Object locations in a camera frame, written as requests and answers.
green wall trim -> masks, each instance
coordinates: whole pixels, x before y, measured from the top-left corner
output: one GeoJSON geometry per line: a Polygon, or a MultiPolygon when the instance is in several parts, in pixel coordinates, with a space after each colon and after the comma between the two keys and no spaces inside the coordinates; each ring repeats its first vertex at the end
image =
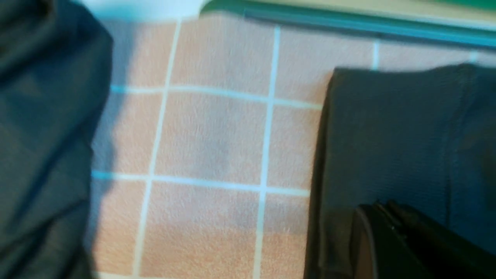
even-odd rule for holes
{"type": "Polygon", "coordinates": [[[213,0],[203,7],[201,14],[219,10],[282,24],[356,30],[496,49],[496,31],[248,0],[213,0]]]}

black pants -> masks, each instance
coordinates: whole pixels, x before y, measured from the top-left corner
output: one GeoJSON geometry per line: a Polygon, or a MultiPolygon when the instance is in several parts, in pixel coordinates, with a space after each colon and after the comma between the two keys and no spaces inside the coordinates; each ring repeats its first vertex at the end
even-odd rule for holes
{"type": "Polygon", "coordinates": [[[352,212],[395,199],[496,254],[496,70],[337,69],[315,154],[306,279],[347,278],[352,212]]]}
{"type": "Polygon", "coordinates": [[[91,278],[91,142],[112,39],[69,0],[0,0],[0,279],[91,278]]]}

dark fabric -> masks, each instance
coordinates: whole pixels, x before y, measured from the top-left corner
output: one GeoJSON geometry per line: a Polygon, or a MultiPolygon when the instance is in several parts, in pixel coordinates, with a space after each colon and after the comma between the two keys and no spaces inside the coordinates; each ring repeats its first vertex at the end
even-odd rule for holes
{"type": "Polygon", "coordinates": [[[353,209],[394,199],[496,253],[496,70],[336,69],[314,163],[306,279],[351,274],[353,209]]]}
{"type": "Polygon", "coordinates": [[[394,231],[436,278],[496,278],[496,256],[407,205],[375,204],[396,220],[394,231]]]}
{"type": "Polygon", "coordinates": [[[0,278],[90,278],[82,238],[112,39],[67,0],[0,0],[0,278]]]}

